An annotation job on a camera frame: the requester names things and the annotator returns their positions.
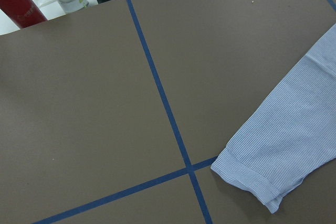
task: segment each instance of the red cylinder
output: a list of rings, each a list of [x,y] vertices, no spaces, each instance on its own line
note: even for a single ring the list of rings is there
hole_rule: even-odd
[[[0,9],[19,28],[47,20],[32,0],[0,0]]]

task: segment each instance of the garment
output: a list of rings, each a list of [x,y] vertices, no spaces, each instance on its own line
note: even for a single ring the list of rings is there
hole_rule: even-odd
[[[336,25],[273,89],[211,165],[271,213],[336,157]]]

